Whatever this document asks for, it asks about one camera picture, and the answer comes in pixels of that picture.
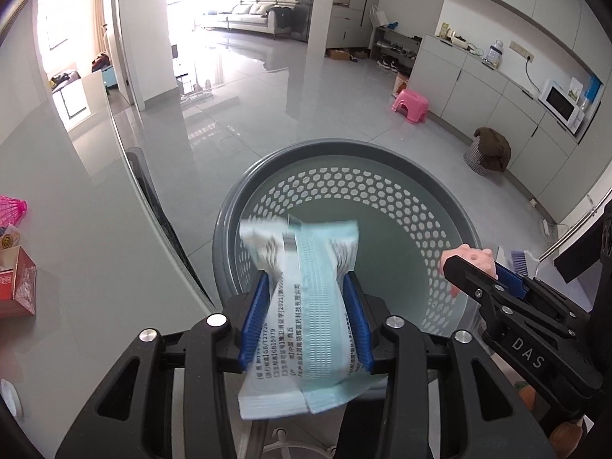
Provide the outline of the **red toothpaste box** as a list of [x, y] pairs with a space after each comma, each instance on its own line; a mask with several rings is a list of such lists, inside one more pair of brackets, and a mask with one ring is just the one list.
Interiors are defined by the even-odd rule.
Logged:
[[23, 247], [1, 251], [1, 319], [35, 315], [36, 277], [36, 265]]

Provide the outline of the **pink pig toy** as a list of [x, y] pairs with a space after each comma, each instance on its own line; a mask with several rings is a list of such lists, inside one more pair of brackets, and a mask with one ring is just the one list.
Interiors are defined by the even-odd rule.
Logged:
[[[493, 258], [493, 252], [490, 249], [483, 249], [483, 250], [477, 249], [476, 247], [469, 246], [469, 244], [461, 244], [459, 247], [456, 247], [455, 249], [447, 250], [442, 253], [441, 259], [440, 259], [440, 269], [441, 269], [443, 277], [444, 277], [443, 266], [446, 260], [449, 257], [454, 256], [454, 255], [458, 255], [459, 257], [462, 257], [463, 259], [471, 262], [473, 265], [475, 265], [479, 269], [488, 273], [491, 277], [495, 278], [496, 280], [498, 279], [497, 274], [496, 274], [496, 266], [495, 266], [496, 262]], [[460, 292], [462, 291], [459, 291], [459, 289], [451, 285], [450, 295], [452, 298], [456, 298]]]

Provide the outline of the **white bottle on cabinet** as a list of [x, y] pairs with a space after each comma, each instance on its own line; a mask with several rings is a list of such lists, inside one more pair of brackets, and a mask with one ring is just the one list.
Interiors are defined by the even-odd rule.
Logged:
[[501, 39], [497, 39], [492, 45], [490, 45], [487, 54], [483, 56], [483, 62], [497, 70], [497, 68], [501, 64], [502, 56], [503, 42], [501, 41]]

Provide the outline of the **dark refrigerator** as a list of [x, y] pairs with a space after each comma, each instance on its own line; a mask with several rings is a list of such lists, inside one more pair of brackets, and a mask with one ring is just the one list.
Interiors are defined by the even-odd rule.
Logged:
[[314, 0], [296, 0], [293, 8], [293, 23], [291, 24], [291, 37], [300, 42], [308, 42], [312, 7]]

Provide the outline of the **white microwave oven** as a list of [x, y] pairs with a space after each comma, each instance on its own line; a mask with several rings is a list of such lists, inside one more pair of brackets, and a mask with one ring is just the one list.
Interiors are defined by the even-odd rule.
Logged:
[[584, 112], [557, 82], [545, 82], [538, 93], [538, 100], [571, 134], [577, 134], [584, 120]]

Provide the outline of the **cardboard box on floor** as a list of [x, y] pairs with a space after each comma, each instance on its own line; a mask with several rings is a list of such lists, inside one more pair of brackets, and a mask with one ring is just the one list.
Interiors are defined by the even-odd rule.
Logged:
[[326, 56], [333, 60], [350, 61], [351, 53], [344, 49], [326, 49]]

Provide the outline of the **pink shuttlecock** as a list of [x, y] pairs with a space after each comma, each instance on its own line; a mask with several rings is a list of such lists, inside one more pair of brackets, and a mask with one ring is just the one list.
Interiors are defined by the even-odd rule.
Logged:
[[8, 196], [0, 196], [0, 226], [18, 226], [26, 215], [28, 209], [25, 200]]

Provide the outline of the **grey sofa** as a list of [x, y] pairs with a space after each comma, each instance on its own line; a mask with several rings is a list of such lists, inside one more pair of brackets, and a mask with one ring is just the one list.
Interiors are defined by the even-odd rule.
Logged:
[[205, 29], [246, 31], [271, 35], [290, 35], [293, 29], [293, 11], [297, 0], [241, 1], [228, 13], [208, 13], [203, 17]]

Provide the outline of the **white sideboard cabinet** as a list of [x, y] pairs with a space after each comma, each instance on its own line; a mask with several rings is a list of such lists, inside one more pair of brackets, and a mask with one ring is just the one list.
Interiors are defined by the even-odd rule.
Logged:
[[544, 105], [503, 73], [443, 39], [424, 35], [409, 87], [428, 99], [430, 114], [467, 140], [489, 127], [508, 142], [506, 173], [557, 223], [562, 213], [545, 195], [577, 146]]

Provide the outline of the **pink snack wrapper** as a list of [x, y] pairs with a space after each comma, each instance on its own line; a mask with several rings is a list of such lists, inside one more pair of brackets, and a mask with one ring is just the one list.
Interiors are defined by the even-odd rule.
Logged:
[[16, 247], [20, 244], [21, 234], [18, 228], [13, 225], [0, 227], [0, 247], [2, 250]]

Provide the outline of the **blue white mask package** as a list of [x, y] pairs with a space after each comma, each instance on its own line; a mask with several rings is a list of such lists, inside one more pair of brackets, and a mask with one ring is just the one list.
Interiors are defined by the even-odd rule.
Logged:
[[269, 276], [270, 304], [239, 391], [244, 420], [320, 413], [383, 382], [358, 360], [341, 296], [356, 263], [355, 221], [244, 221], [239, 237]]

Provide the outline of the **brown plush on basket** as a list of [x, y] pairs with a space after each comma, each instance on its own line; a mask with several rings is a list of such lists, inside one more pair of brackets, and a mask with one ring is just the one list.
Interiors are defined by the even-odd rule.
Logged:
[[470, 169], [481, 176], [504, 173], [510, 163], [511, 147], [506, 138], [489, 127], [480, 127], [464, 154]]

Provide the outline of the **white round cap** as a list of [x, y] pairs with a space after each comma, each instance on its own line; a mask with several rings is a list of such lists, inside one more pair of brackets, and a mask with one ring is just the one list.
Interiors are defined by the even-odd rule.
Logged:
[[8, 380], [1, 379], [1, 397], [10, 414], [20, 420], [23, 418], [23, 406], [15, 386]]

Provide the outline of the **grey perforated trash basket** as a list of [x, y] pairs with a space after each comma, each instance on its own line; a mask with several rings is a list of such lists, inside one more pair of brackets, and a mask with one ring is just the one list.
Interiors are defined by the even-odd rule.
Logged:
[[355, 221], [355, 272], [363, 290], [425, 333], [476, 329], [478, 307], [451, 295], [444, 251], [480, 245], [459, 201], [416, 163], [370, 143], [315, 140], [253, 164], [230, 190], [216, 223], [213, 269], [221, 301], [247, 291], [256, 267], [239, 238], [247, 220], [298, 224]]

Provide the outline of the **pink plastic stool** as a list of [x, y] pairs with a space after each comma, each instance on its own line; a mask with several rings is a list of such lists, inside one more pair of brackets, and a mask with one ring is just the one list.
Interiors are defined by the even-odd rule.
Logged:
[[396, 95], [391, 110], [398, 112], [405, 109], [405, 120], [412, 124], [418, 124], [425, 120], [429, 106], [430, 103], [425, 96], [405, 88]]

